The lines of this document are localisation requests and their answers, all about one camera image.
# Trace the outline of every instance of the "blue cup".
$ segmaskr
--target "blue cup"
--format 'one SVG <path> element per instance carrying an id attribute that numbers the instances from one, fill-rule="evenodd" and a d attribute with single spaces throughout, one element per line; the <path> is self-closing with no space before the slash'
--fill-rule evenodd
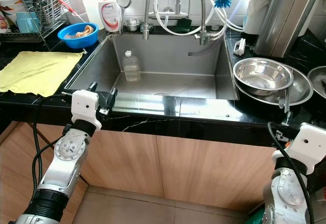
<path id="1" fill-rule="evenodd" d="M 40 21 L 35 12 L 16 13 L 16 23 L 20 33 L 35 33 L 39 31 Z"/>

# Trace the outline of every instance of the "black cable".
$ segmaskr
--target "black cable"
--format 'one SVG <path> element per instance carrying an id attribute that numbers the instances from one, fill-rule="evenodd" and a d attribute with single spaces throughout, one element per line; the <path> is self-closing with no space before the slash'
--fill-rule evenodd
<path id="1" fill-rule="evenodd" d="M 54 142 L 46 145 L 45 147 L 43 147 L 41 150 L 39 150 L 39 152 L 35 155 L 34 159 L 33 159 L 33 163 L 32 163 L 32 177 L 33 177 L 33 194 L 32 194 L 32 198 L 31 201 L 36 193 L 36 189 L 37 189 L 37 181 L 36 181 L 36 171 L 35 171 L 35 166 L 36 166 L 36 160 L 40 158 L 41 154 L 43 153 L 43 151 L 45 151 L 46 149 L 48 149 L 49 147 L 51 147 L 52 145 L 54 145 L 57 141 L 59 141 L 63 136 L 59 137 L 57 140 L 55 140 Z"/>
<path id="2" fill-rule="evenodd" d="M 36 110 L 36 115 L 35 115 L 34 122 L 33 122 L 33 135 L 34 135 L 35 148 L 36 148 L 36 153 L 37 154 L 40 151 L 40 144 L 39 144 L 39 140 L 38 140 L 38 137 L 37 137 L 37 128 L 36 128 L 36 126 L 37 126 L 37 117 L 39 115 L 41 106 L 45 103 L 46 100 L 51 99 L 51 98 L 58 98 L 58 97 L 62 97 L 62 95 L 55 94 L 55 95 L 51 95 L 51 96 L 42 98 L 40 103 L 38 104 L 38 107 L 37 107 L 37 110 Z M 39 163 L 39 182 L 40 182 L 42 180 L 42 175 L 43 175 L 41 154 L 38 156 L 38 163 Z"/>
<path id="3" fill-rule="evenodd" d="M 277 139 L 275 138 L 275 135 L 273 133 L 273 130 L 272 130 L 272 125 L 276 126 L 277 127 L 277 124 L 276 123 L 273 123 L 273 122 L 268 122 L 267 123 L 267 126 L 268 126 L 268 131 L 270 133 L 270 135 L 272 136 L 273 138 L 273 141 L 276 145 L 276 147 L 278 148 L 278 150 L 281 151 L 281 153 L 283 154 L 283 156 L 287 159 L 287 161 L 290 163 L 290 165 L 292 166 L 292 169 L 299 181 L 299 184 L 300 184 L 300 187 L 304 193 L 304 196 L 305 196 L 305 200 L 306 200 L 306 203 L 307 203 L 307 209 L 309 211 L 309 217 L 310 217 L 310 224 L 314 224 L 315 223 L 315 220 L 314 220 L 314 213 L 313 213 L 313 210 L 312 210 L 312 207 L 311 207 L 311 204 L 310 204 L 310 198 L 309 198 L 309 194 L 308 194 L 308 191 L 307 191 L 307 188 L 305 186 L 305 183 L 299 173 L 299 170 L 297 169 L 297 167 L 295 166 L 293 160 L 291 159 L 291 157 L 285 152 L 285 150 L 283 149 L 283 147 L 281 146 L 281 144 L 279 143 L 279 141 L 277 141 Z"/>

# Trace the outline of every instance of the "sink basin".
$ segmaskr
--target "sink basin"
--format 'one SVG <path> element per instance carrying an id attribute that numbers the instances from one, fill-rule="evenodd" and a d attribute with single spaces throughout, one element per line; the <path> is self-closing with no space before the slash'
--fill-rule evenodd
<path id="1" fill-rule="evenodd" d="M 121 61 L 126 50 L 139 59 L 141 80 L 127 82 Z M 66 88 L 122 93 L 236 100 L 231 63 L 224 39 L 201 46 L 193 36 L 112 34 Z"/>

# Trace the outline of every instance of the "yellow cloth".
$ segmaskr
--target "yellow cloth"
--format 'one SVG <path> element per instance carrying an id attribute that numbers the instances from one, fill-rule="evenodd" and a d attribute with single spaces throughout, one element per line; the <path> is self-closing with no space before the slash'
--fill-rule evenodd
<path id="1" fill-rule="evenodd" d="M 83 53 L 22 51 L 0 71 L 0 92 L 55 93 Z"/>

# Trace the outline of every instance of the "green object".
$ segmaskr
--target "green object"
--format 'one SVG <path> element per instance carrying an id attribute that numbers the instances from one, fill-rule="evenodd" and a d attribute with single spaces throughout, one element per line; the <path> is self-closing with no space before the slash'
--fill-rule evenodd
<path id="1" fill-rule="evenodd" d="M 262 224 L 264 212 L 265 209 L 260 209 L 245 224 Z"/>
<path id="2" fill-rule="evenodd" d="M 178 19 L 177 25 L 174 27 L 174 32 L 187 33 L 190 31 L 191 24 L 191 19 Z"/>

